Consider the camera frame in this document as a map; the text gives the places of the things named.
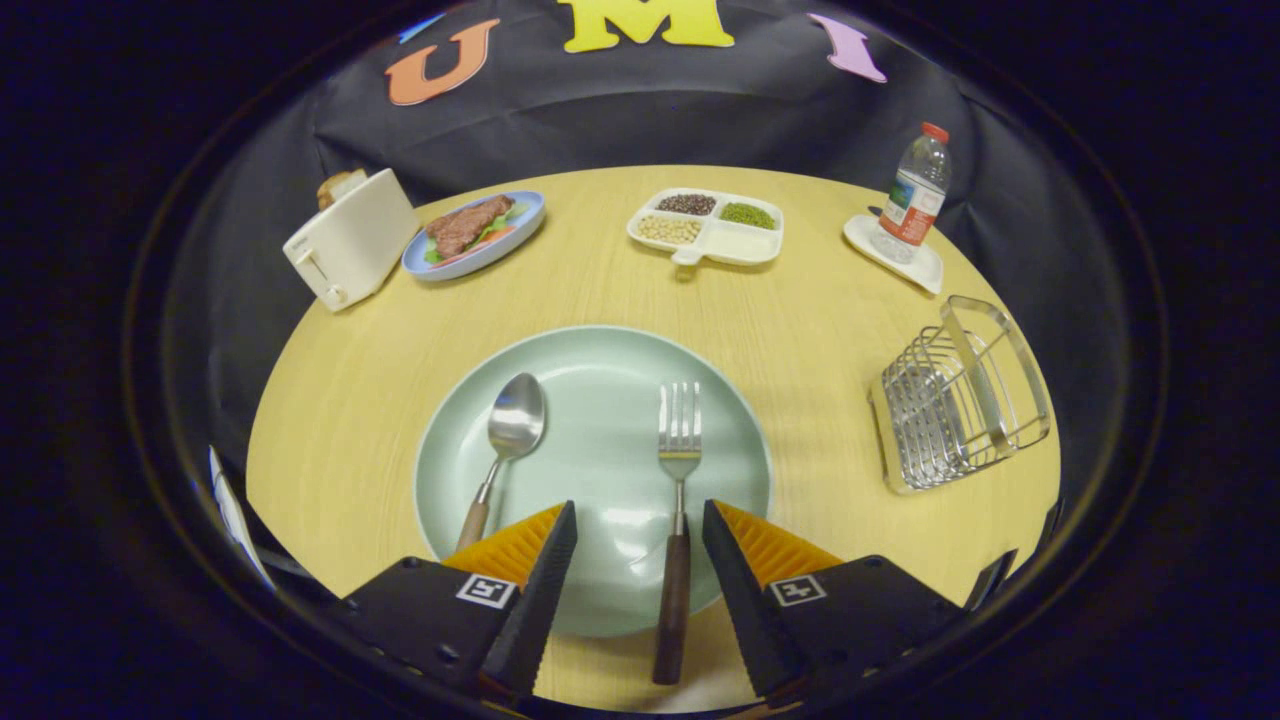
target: letter m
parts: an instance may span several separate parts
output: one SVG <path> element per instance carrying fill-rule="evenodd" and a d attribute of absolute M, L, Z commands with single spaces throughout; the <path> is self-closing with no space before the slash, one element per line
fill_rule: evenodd
<path fill-rule="evenodd" d="M 605 20 L 635 42 L 649 42 L 662 22 L 671 27 L 662 38 L 672 45 L 728 47 L 733 36 L 721 27 L 716 0 L 557 0 L 573 8 L 573 38 L 564 44 L 568 53 L 605 50 L 618 44 Z"/>

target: steak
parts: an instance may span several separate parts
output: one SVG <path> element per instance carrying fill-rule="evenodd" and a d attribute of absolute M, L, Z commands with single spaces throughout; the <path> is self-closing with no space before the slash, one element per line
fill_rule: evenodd
<path fill-rule="evenodd" d="M 502 215 L 515 202 L 506 195 L 485 200 L 479 205 L 454 210 L 426 224 L 426 234 L 435 240 L 435 251 L 449 259 L 461 254 L 489 223 Z"/>

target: white coaster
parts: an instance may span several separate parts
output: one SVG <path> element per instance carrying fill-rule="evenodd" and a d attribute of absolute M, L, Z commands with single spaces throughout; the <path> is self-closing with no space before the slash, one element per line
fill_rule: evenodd
<path fill-rule="evenodd" d="M 879 225 L 874 215 L 854 215 L 845 223 L 845 240 L 859 252 L 914 282 L 933 295 L 942 292 L 942 258 L 928 245 L 920 245 L 910 263 L 890 260 L 872 245 L 872 233 Z"/>

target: round wooden table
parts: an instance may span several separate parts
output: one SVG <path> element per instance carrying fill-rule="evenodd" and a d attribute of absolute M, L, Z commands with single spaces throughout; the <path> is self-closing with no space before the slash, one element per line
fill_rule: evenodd
<path fill-rule="evenodd" d="M 758 268 L 678 270 L 626 234 L 667 187 L 758 197 L 782 209 L 782 254 Z M 430 557 L 413 507 L 419 443 L 445 395 L 494 352 L 532 334 L 613 324 L 668 337 L 719 368 L 750 402 L 774 461 L 771 520 L 854 559 L 879 553 L 963 603 L 1004 552 L 1036 547 L 1057 500 L 1056 430 L 948 486 L 893 495 L 882 479 L 868 389 L 948 295 L 1004 309 L 936 229 L 937 297 L 850 247 L 841 228 L 884 192 L 745 168 L 582 170 L 476 190 L 417 209 L 422 222 L 494 192 L 547 197 L 543 228 L 471 275 L 428 284 L 397 268 L 372 297 L 332 314 L 315 302 L 262 395 L 248 501 L 284 547 L 346 596 L 392 562 Z M 689 625 L 678 687 L 649 682 L 653 633 L 552 635 L 536 694 L 590 707 L 708 710 L 755 700 L 723 600 Z"/>

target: bottle label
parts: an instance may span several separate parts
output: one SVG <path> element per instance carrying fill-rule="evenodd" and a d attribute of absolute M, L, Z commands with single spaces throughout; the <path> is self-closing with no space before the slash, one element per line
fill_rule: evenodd
<path fill-rule="evenodd" d="M 899 170 L 881 211 L 881 227 L 902 242 L 920 245 L 942 209 L 942 197 L 919 178 Z"/>

